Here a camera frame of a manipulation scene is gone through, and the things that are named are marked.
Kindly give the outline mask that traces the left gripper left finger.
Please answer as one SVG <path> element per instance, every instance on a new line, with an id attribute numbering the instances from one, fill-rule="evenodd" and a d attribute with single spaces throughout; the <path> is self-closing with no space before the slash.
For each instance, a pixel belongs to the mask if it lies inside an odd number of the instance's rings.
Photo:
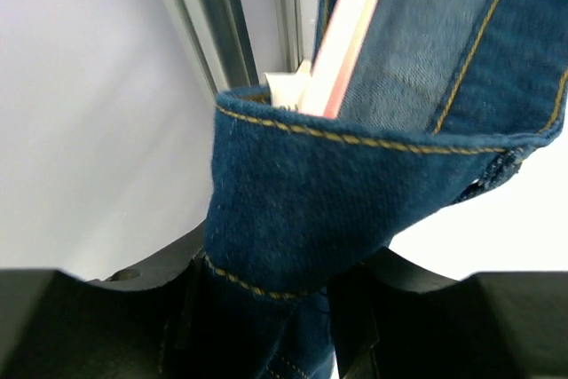
<path id="1" fill-rule="evenodd" d="M 106 280 L 1 271 L 1 376 L 192 378 L 204 226 Z"/>

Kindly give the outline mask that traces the pink plastic hanger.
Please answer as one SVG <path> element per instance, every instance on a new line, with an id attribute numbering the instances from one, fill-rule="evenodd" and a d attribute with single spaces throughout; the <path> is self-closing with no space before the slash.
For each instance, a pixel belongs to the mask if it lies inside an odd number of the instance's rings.
<path id="1" fill-rule="evenodd" d="M 336 0 L 313 62 L 294 74 L 265 75 L 276 108 L 335 119 L 378 0 Z"/>

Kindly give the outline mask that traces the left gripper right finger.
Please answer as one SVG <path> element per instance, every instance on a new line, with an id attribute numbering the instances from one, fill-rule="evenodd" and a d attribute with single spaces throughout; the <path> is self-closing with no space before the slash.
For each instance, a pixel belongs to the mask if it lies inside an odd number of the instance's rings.
<path id="1" fill-rule="evenodd" d="M 452 280 L 382 249 L 335 279 L 342 378 L 564 378 L 565 272 Z"/>

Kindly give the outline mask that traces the dark blue denim skirt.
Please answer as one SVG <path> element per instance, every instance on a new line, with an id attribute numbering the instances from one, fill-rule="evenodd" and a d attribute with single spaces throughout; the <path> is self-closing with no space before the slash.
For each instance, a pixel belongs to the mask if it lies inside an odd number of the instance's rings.
<path id="1" fill-rule="evenodd" d="M 339 115 L 217 97 L 197 378 L 321 378 L 326 285 L 561 132 L 567 0 L 379 0 Z"/>

